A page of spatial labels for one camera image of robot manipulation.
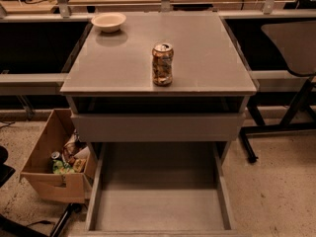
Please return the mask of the grey drawer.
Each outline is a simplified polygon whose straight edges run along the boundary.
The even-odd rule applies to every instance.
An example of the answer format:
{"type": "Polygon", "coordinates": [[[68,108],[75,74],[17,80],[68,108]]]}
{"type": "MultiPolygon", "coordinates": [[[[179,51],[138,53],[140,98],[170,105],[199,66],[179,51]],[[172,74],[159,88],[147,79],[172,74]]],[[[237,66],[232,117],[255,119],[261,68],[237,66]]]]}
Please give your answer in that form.
{"type": "Polygon", "coordinates": [[[238,232],[210,142],[103,145],[85,228],[71,237],[251,237],[238,232]]]}
{"type": "Polygon", "coordinates": [[[230,141],[244,114],[75,115],[71,116],[86,142],[230,141]]]}

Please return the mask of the grey drawer cabinet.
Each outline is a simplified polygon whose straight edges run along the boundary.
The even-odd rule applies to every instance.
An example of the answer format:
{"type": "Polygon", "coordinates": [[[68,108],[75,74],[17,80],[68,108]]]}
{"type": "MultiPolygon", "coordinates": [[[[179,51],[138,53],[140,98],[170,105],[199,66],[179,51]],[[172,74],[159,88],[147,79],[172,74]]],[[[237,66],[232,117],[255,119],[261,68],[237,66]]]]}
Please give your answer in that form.
{"type": "MultiPolygon", "coordinates": [[[[209,115],[245,114],[256,87],[218,14],[136,12],[88,34],[61,92],[72,115],[209,115]],[[157,42],[174,49],[169,86],[153,83],[157,42]]],[[[211,142],[224,158],[232,141],[211,142]]]]}

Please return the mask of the grey top drawer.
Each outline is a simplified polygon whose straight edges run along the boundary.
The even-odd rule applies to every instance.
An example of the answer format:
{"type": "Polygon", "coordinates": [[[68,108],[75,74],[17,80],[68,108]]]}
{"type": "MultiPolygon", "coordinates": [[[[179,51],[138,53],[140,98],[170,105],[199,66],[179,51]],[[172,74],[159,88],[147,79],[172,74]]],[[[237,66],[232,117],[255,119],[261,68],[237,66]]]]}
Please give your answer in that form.
{"type": "Polygon", "coordinates": [[[86,142],[230,141],[244,114],[75,115],[71,116],[86,142]]]}

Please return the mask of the crumpled soda can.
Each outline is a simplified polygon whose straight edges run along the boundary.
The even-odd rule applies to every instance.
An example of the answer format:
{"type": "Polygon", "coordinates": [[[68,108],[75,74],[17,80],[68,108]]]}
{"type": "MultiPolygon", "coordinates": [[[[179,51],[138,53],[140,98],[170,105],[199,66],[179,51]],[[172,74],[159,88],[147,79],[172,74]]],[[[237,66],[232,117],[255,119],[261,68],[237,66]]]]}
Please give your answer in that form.
{"type": "Polygon", "coordinates": [[[152,79],[157,86],[169,86],[173,81],[174,49],[167,42],[157,42],[152,49],[152,79]]]}

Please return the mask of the yellow snack packet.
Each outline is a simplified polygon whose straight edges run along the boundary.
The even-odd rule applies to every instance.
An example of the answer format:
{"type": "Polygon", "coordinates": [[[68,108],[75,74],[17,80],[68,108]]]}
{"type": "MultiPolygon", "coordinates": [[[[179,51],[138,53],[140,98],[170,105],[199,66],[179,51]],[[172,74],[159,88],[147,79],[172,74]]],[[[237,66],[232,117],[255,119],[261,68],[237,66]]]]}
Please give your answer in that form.
{"type": "Polygon", "coordinates": [[[73,164],[73,169],[76,173],[81,173],[84,171],[85,168],[85,164],[86,164],[86,160],[85,159],[76,159],[74,164],[73,164]]]}

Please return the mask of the white bowl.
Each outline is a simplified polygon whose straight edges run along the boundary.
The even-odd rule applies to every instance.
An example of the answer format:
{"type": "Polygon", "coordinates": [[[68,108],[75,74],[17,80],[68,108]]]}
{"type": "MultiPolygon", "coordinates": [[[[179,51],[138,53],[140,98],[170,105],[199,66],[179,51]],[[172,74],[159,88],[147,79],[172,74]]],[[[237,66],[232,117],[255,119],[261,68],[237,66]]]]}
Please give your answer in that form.
{"type": "Polygon", "coordinates": [[[104,33],[114,33],[125,22],[126,16],[122,13],[103,13],[94,16],[92,24],[104,33]]]}

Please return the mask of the can in cardboard box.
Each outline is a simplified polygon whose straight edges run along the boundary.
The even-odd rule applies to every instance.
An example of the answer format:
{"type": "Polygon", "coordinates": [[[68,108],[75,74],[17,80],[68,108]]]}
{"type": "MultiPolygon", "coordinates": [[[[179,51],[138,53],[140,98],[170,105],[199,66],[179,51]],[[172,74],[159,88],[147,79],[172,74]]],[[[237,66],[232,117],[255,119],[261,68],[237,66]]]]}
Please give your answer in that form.
{"type": "Polygon", "coordinates": [[[51,153],[50,158],[52,160],[60,160],[61,159],[61,153],[58,151],[54,151],[51,153]]]}

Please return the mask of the cardboard box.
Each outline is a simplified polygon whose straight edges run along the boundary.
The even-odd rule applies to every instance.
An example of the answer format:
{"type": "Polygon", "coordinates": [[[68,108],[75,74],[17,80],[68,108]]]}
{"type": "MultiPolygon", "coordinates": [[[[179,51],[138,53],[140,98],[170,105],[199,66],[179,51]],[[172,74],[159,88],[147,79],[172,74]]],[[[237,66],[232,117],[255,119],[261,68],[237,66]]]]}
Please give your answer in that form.
{"type": "Polygon", "coordinates": [[[81,173],[52,172],[51,154],[62,150],[74,130],[70,110],[53,110],[21,171],[21,177],[29,181],[42,199],[85,203],[90,198],[97,166],[94,152],[88,151],[87,162],[81,173]]]}

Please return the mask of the green snack bag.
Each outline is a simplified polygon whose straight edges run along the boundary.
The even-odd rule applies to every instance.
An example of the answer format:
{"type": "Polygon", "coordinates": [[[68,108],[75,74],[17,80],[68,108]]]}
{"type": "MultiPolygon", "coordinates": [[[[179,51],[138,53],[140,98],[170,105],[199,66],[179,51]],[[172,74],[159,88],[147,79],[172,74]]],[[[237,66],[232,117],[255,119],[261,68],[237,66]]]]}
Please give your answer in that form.
{"type": "Polygon", "coordinates": [[[52,173],[57,175],[74,174],[74,169],[69,165],[65,164],[61,160],[54,160],[52,162],[52,173]]]}

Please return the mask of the grey chair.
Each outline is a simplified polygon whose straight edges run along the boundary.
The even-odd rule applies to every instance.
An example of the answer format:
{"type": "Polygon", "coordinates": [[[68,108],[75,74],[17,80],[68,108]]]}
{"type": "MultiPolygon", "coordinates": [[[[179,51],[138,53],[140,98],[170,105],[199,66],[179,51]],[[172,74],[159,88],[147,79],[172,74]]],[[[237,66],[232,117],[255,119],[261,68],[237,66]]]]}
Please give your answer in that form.
{"type": "Polygon", "coordinates": [[[248,161],[258,159],[249,142],[249,134],[311,130],[316,128],[316,114],[308,103],[315,88],[316,77],[316,21],[265,24],[262,31],[274,43],[287,65],[287,71],[294,77],[304,78],[305,82],[290,102],[278,124],[266,125],[258,108],[248,103],[248,110],[256,126],[242,127],[240,138],[248,154],[248,161]]]}

